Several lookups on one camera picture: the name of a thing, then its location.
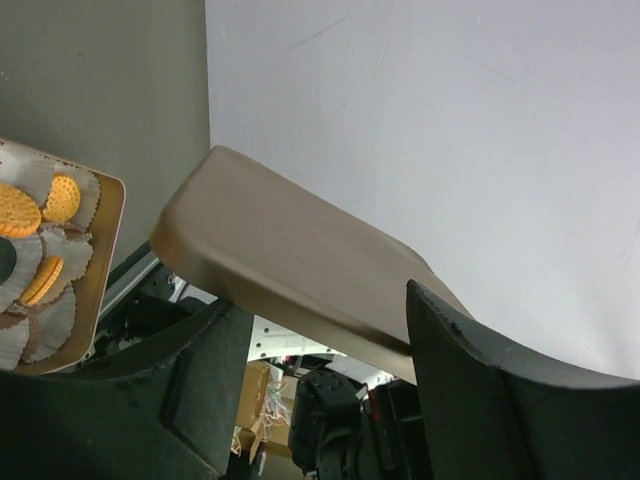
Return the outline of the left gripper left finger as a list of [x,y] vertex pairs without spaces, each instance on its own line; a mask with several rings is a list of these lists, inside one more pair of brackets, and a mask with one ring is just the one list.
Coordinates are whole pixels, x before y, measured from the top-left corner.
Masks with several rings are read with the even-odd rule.
[[82,367],[97,478],[222,478],[252,326],[251,314],[216,300]]

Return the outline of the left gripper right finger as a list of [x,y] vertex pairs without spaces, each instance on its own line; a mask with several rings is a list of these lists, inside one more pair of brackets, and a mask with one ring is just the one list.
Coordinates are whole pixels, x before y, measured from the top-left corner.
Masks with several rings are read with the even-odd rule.
[[414,280],[406,316],[435,478],[638,478],[638,381],[536,352]]

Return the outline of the beige tin lid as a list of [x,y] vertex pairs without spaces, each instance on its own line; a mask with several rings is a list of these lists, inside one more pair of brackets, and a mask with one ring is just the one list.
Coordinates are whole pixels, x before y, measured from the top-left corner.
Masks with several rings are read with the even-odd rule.
[[414,250],[217,146],[163,208],[159,259],[202,291],[406,381],[406,286],[463,304]]

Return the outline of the black round cookie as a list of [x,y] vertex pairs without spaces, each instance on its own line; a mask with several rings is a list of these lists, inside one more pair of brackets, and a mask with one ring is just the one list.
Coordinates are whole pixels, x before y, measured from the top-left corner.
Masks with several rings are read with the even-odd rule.
[[0,284],[7,282],[17,264],[17,251],[6,238],[0,238]]

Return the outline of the orange round cookie top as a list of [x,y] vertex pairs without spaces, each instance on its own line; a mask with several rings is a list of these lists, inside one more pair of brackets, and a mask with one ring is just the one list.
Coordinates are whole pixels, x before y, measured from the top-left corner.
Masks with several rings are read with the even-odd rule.
[[55,174],[46,204],[42,210],[45,223],[64,224],[77,213],[82,193],[76,180],[66,174]]

